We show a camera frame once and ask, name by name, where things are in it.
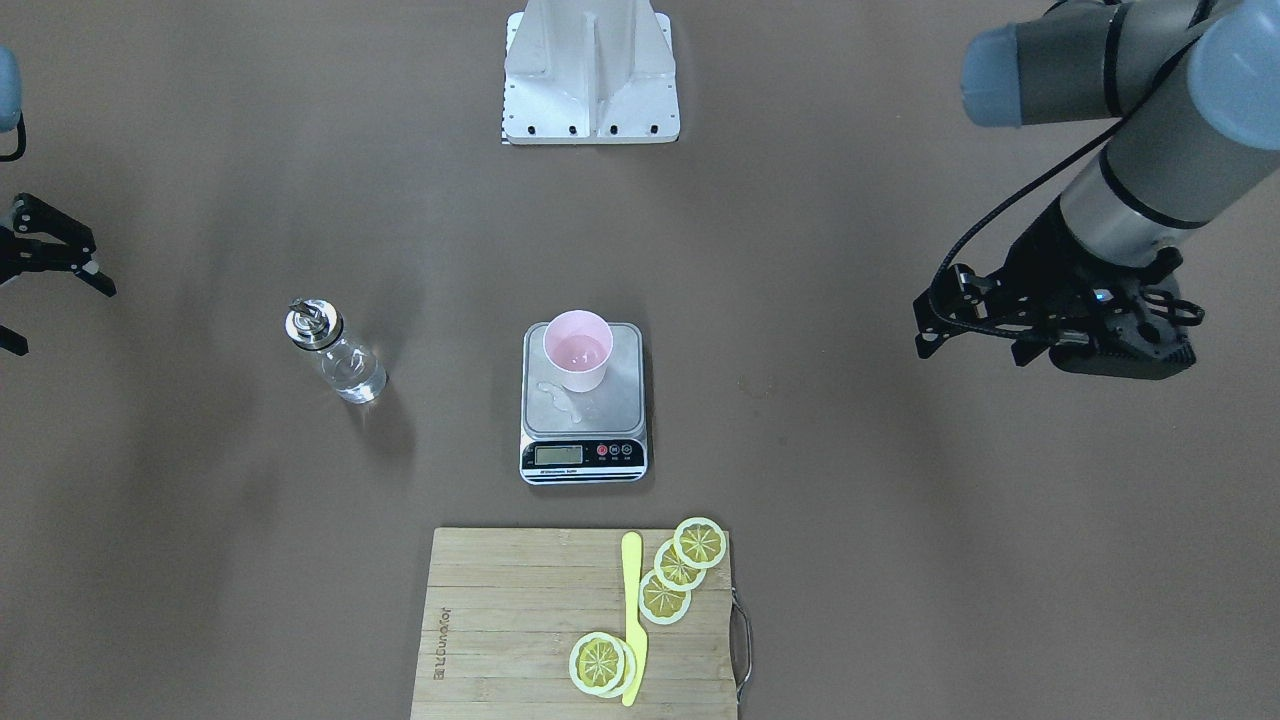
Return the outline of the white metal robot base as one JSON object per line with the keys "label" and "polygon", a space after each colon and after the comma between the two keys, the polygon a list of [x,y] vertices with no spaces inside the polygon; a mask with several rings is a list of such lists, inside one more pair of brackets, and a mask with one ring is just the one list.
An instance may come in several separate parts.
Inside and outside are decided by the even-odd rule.
{"label": "white metal robot base", "polygon": [[671,18],[649,1],[530,1],[504,33],[500,138],[513,146],[672,143]]}

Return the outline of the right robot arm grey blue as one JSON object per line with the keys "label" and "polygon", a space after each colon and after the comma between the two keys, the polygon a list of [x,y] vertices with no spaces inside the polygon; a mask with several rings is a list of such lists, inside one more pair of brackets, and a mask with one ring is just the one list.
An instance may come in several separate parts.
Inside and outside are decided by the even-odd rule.
{"label": "right robot arm grey blue", "polygon": [[[27,131],[22,111],[22,81],[17,56],[1,47],[1,132],[15,133],[15,147],[3,163],[26,154]],[[69,272],[100,293],[116,295],[115,282],[102,273],[93,255],[93,232],[32,193],[18,193],[3,205],[1,282],[24,273]]]}

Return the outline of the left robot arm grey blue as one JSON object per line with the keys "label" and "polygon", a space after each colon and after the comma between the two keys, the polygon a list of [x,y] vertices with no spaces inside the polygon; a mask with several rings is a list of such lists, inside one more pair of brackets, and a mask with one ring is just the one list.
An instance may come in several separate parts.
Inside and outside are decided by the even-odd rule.
{"label": "left robot arm grey blue", "polygon": [[1059,163],[1080,173],[987,274],[948,252],[915,299],[915,346],[1007,340],[1024,366],[1161,380],[1190,368],[1204,310],[1180,243],[1275,174],[1275,1],[1057,1],[986,31],[963,63],[982,127],[1111,120]]}

